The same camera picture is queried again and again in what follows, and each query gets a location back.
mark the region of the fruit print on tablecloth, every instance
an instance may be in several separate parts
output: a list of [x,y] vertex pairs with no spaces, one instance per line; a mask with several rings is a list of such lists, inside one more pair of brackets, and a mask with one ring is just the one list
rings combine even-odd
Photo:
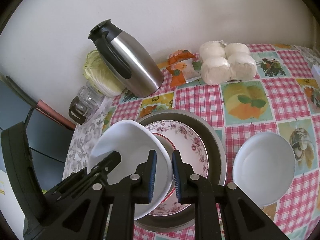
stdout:
[[280,135],[291,145],[295,155],[294,175],[318,168],[316,139],[311,119],[278,123]]
[[260,81],[221,85],[226,125],[272,120],[267,95]]
[[137,121],[142,117],[161,110],[172,109],[174,92],[142,100]]
[[310,112],[312,114],[320,113],[320,89],[315,79],[297,78],[302,91],[307,97]]
[[130,90],[125,90],[122,94],[121,94],[121,98],[119,100],[119,104],[125,103],[125,102],[131,102],[134,100],[137,100],[139,98],[137,98]]
[[101,134],[103,134],[110,127],[110,120],[111,120],[112,115],[115,112],[116,108],[117,108],[116,106],[113,106],[109,109],[109,112],[107,113],[106,117],[104,118]]
[[251,53],[262,78],[290,77],[290,72],[275,51]]
[[293,50],[297,50],[296,47],[292,46],[292,45],[288,45],[288,44],[272,44],[272,46],[278,50],[283,50],[283,49],[293,49]]
[[302,227],[302,228],[298,228],[296,230],[294,230],[292,233],[287,233],[286,236],[290,239],[290,240],[302,240],[304,239],[304,235],[307,231],[307,226]]

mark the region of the black cable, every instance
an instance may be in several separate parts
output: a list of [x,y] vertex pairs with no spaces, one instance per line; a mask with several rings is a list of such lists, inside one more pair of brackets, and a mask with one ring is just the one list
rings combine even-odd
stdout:
[[47,155],[47,154],[44,154],[44,153],[42,153],[42,152],[39,152],[39,151],[37,151],[37,150],[35,150],[35,149],[31,148],[31,147],[30,147],[30,149],[33,150],[33,151],[35,151],[35,152],[37,152],[37,153],[40,153],[40,154],[42,154],[42,155],[44,155],[44,156],[47,156],[47,157],[49,157],[49,158],[51,158],[51,159],[53,159],[53,160],[55,160],[55,161],[58,161],[58,162],[60,162],[60,163],[65,164],[65,162],[60,161],[60,160],[57,160],[57,159],[55,159],[55,158],[53,158],[53,157],[51,157],[51,156],[49,156],[49,155]]

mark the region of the plastic-wrapped buns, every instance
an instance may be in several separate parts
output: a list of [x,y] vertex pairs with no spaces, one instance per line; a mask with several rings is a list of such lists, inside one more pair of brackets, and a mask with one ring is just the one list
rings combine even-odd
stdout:
[[250,55],[249,48],[242,43],[230,43],[224,48],[224,50],[225,50],[227,59],[236,52],[244,52]]
[[230,64],[224,57],[211,57],[201,66],[201,76],[208,85],[218,85],[230,80]]
[[231,68],[231,80],[251,80],[257,73],[255,60],[245,52],[233,53],[228,62]]
[[224,57],[226,53],[224,51],[224,45],[218,41],[208,41],[202,44],[199,48],[200,60],[206,61],[211,57]]

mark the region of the pink floral plate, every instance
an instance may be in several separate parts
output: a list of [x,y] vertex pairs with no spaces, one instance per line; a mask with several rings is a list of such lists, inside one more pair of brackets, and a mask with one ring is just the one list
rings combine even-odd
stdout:
[[[208,155],[199,135],[189,126],[171,120],[157,121],[146,126],[152,133],[166,137],[180,151],[182,161],[189,163],[193,171],[203,177],[208,176]],[[178,213],[190,204],[181,205],[176,194],[167,195],[149,215],[168,216]]]

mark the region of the black carafe handle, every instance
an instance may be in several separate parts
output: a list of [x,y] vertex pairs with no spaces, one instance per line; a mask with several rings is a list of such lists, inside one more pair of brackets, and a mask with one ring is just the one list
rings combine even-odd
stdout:
[[108,32],[95,41],[98,51],[123,78],[131,78],[132,73],[127,62],[107,41],[107,35]]

